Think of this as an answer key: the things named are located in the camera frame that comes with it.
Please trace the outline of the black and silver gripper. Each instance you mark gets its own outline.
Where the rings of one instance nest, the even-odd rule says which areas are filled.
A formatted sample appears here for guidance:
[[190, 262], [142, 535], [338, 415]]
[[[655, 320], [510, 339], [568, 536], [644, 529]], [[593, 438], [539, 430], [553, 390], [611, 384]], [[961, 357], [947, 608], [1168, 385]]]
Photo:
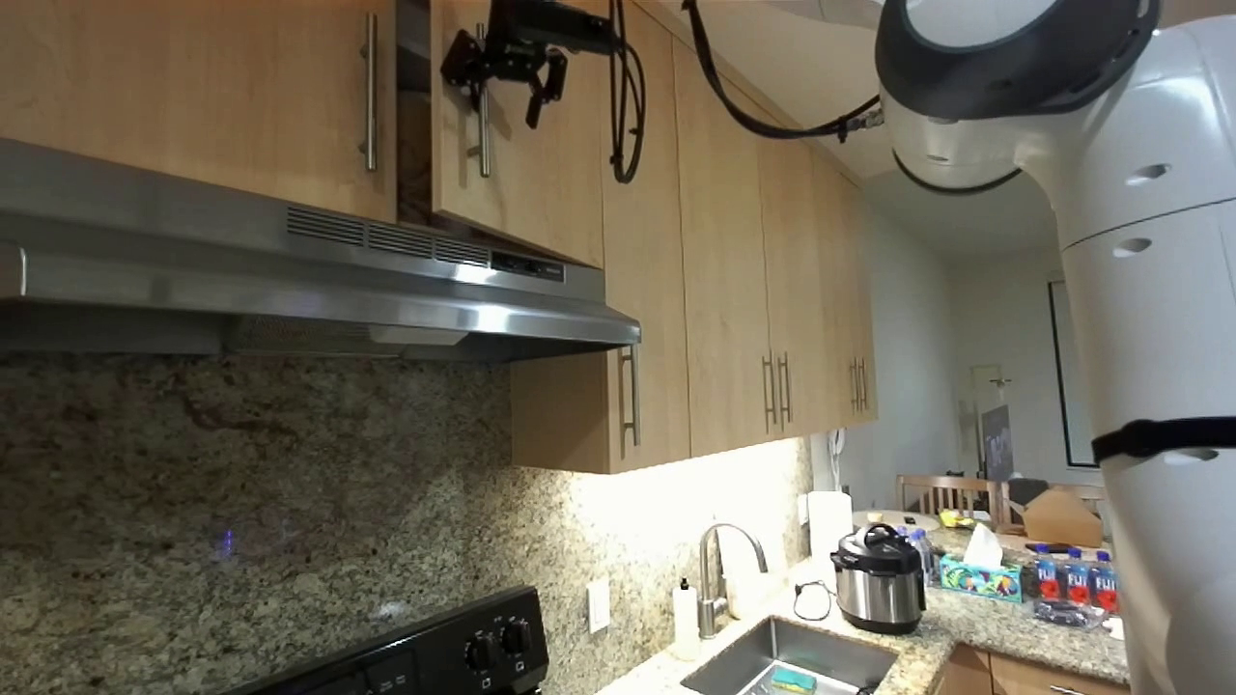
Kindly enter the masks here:
[[480, 106], [490, 80], [522, 80], [528, 91], [527, 123], [539, 128], [543, 109], [565, 97], [574, 52], [615, 56], [615, 22], [561, 0], [490, 0], [489, 26], [451, 39], [442, 79], [467, 106]]

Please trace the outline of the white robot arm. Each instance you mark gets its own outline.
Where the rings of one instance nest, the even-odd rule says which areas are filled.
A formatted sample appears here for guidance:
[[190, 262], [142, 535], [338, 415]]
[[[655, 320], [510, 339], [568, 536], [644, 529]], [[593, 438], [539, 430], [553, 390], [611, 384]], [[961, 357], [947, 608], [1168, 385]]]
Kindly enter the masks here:
[[886, 0], [910, 179], [1027, 173], [1058, 218], [1141, 695], [1236, 695], [1236, 19], [1158, 0]]

